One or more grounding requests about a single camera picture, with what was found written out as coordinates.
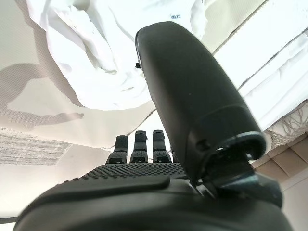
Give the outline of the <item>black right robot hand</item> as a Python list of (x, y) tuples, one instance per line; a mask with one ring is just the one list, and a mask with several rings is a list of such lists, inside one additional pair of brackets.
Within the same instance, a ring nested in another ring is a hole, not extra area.
[(277, 181), (256, 173), (266, 140), (224, 70), (184, 27), (140, 29), (139, 65), (177, 162), (155, 131), (151, 163), (125, 163), (126, 136), (105, 165), (47, 190), (16, 231), (290, 231)]

